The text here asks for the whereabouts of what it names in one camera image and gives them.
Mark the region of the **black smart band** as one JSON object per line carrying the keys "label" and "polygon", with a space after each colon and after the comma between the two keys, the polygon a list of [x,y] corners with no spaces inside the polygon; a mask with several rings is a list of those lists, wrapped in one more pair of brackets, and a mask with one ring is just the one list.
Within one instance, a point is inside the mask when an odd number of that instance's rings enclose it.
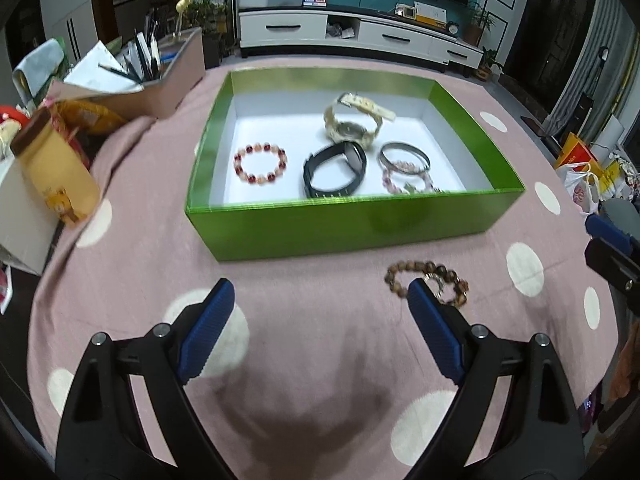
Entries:
{"label": "black smart band", "polygon": [[363,148],[343,141],[310,155],[303,166],[307,198],[345,198],[354,195],[366,176],[368,159]]}

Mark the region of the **cream white wristwatch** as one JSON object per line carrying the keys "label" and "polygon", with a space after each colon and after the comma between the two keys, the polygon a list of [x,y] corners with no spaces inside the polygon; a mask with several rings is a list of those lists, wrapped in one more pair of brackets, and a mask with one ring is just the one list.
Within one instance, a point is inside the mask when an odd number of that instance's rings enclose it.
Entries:
{"label": "cream white wristwatch", "polygon": [[357,93],[340,94],[323,112],[324,132],[334,143],[349,141],[369,151],[384,122],[396,113]]}

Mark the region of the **silver bangle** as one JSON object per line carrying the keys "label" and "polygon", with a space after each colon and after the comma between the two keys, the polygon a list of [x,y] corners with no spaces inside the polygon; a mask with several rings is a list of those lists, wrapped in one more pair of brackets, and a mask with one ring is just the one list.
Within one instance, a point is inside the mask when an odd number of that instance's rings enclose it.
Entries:
{"label": "silver bangle", "polygon": [[427,154],[405,142],[383,144],[378,152],[378,161],[385,169],[404,176],[418,176],[431,170],[431,159]]}

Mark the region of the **white plastic shopping bag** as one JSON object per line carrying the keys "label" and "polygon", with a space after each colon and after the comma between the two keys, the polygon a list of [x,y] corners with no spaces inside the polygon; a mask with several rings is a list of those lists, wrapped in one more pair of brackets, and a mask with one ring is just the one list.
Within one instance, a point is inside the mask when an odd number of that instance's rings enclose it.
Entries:
{"label": "white plastic shopping bag", "polygon": [[556,175],[580,213],[587,217],[596,214],[600,205],[599,178],[590,162],[573,162],[559,166]]}

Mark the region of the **pink polka dot tablecloth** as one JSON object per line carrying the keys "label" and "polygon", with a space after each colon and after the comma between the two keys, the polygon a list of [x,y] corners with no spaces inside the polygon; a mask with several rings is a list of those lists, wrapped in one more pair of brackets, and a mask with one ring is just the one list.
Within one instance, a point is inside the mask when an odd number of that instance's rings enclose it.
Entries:
{"label": "pink polka dot tablecloth", "polygon": [[220,278],[232,281],[235,307],[186,393],[242,479],[400,479],[416,461],[454,385],[385,284],[386,269],[401,260],[457,271],[470,284],[470,322],[516,340],[549,335],[575,399],[590,395],[617,347],[611,293],[585,264],[584,222],[551,165],[484,87],[440,78],[526,187],[490,230],[368,252],[220,263],[183,206],[225,74],[211,70],[174,116],[130,122],[96,156],[102,205],[62,233],[32,304],[28,384],[48,450],[91,336],[142,336]]}

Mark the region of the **floor potted plant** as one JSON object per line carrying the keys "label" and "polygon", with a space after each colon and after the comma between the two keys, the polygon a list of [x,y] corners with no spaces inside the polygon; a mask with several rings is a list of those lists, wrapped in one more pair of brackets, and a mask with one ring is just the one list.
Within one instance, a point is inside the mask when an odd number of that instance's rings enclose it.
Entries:
{"label": "floor potted plant", "polygon": [[483,55],[480,59],[480,65],[475,71],[475,76],[482,81],[488,81],[492,70],[496,68],[498,73],[503,71],[503,64],[497,61],[497,50],[483,48]]}

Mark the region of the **white drawer organizer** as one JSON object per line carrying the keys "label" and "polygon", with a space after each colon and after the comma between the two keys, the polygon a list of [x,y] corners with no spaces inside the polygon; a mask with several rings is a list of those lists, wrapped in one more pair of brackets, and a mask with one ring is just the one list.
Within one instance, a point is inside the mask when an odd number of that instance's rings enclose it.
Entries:
{"label": "white drawer organizer", "polygon": [[1,162],[0,214],[1,261],[41,275],[58,217],[44,204],[13,156]]}

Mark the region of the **green cardboard box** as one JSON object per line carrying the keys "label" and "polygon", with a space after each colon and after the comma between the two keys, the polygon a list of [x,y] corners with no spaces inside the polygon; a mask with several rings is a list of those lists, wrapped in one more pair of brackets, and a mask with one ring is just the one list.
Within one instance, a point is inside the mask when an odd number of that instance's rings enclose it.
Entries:
{"label": "green cardboard box", "polygon": [[220,261],[351,252],[488,230],[524,193],[461,80],[336,67],[234,70],[184,210]]}

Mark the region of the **yellow bear bottle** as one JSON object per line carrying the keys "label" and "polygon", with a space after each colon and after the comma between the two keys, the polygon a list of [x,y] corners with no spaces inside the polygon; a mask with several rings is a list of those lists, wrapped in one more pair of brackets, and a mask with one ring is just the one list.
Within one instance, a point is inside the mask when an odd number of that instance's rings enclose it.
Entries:
{"label": "yellow bear bottle", "polygon": [[44,203],[64,223],[85,221],[100,201],[100,187],[70,144],[53,128],[47,108],[36,110],[10,144]]}

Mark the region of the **potted plant on cabinet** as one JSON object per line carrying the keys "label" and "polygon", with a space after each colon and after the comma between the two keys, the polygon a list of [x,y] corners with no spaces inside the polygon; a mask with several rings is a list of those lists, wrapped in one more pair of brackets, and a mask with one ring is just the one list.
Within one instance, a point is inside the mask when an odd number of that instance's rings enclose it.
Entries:
{"label": "potted plant on cabinet", "polygon": [[463,40],[473,47],[480,45],[484,32],[489,32],[496,24],[495,17],[478,2],[470,1],[466,9],[465,30]]}

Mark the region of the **small desk clock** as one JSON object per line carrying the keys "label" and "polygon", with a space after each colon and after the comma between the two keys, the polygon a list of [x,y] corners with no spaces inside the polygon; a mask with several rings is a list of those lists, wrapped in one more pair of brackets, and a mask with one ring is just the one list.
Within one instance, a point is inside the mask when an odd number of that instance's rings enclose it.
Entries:
{"label": "small desk clock", "polygon": [[446,31],[450,36],[457,37],[460,32],[460,25],[456,22],[448,22],[446,25]]}

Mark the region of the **white TV cabinet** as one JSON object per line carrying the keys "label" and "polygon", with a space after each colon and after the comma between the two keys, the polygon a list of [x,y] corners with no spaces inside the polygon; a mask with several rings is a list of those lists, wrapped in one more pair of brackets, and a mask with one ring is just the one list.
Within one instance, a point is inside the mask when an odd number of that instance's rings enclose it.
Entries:
{"label": "white TV cabinet", "polygon": [[239,13],[240,48],[253,50],[351,50],[475,70],[483,52],[420,24],[380,14],[320,8],[274,8]]}

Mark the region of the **pink storage box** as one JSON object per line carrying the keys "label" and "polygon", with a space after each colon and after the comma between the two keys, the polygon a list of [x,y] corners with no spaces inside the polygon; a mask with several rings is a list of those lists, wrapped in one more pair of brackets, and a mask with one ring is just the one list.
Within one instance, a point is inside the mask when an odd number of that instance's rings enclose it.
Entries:
{"label": "pink storage box", "polygon": [[55,80],[47,97],[53,102],[95,102],[125,119],[140,116],[168,118],[205,75],[202,30],[199,27],[186,29],[177,41],[166,36],[160,40],[160,53],[174,57],[163,66],[157,79],[145,82],[140,90],[105,93]]}

